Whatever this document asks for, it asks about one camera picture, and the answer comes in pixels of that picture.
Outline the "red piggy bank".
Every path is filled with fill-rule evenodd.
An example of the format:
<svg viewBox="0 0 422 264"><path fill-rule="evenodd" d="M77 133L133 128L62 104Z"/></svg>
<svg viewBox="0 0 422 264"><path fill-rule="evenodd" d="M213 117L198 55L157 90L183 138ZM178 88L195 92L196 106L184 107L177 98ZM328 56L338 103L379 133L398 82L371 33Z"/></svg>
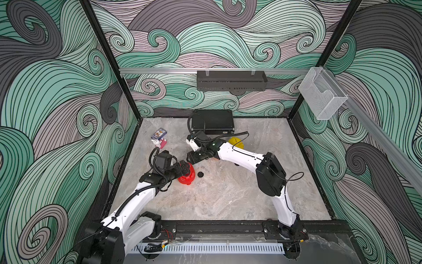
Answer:
<svg viewBox="0 0 422 264"><path fill-rule="evenodd" d="M195 179L195 169L193 168L193 165L188 163L189 165L189 174L186 174L184 176L181 176L180 178L178 178L179 183L184 184L184 185L190 185L194 179Z"/></svg>

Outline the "yellow piggy bank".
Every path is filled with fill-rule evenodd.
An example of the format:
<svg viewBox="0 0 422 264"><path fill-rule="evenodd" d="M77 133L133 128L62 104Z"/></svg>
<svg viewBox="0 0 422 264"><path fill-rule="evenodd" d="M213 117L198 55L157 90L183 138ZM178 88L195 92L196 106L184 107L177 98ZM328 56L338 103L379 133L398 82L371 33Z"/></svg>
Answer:
<svg viewBox="0 0 422 264"><path fill-rule="evenodd" d="M245 148L243 141L240 138L238 138L238 137L231 137L228 140L228 143L230 143L230 144L232 144L232 146L235 146L235 147L240 148L240 149L244 149Z"/></svg>

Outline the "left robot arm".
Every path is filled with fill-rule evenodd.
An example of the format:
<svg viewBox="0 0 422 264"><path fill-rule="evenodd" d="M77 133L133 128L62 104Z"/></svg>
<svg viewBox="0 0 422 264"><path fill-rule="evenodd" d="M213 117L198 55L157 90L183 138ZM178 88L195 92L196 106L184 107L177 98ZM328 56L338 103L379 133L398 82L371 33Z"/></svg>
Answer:
<svg viewBox="0 0 422 264"><path fill-rule="evenodd" d="M190 163L180 161L144 174L133 193L109 216L91 223L80 241L78 264L122 264L143 239L161 233L161 216L141 211L172 180L194 173Z"/></svg>

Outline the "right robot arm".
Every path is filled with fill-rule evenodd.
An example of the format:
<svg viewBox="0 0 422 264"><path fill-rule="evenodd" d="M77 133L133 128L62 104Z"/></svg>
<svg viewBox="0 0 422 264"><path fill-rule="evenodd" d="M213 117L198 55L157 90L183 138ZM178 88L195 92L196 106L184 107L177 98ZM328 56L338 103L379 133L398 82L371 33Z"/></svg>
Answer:
<svg viewBox="0 0 422 264"><path fill-rule="evenodd" d="M286 172L274 154L256 154L221 139L202 143L187 139L186 143L192 148L187 154L187 160L193 165L213 157L232 162L255 173L258 188L271 197L277 212L281 236L299 242L309 239L287 193Z"/></svg>

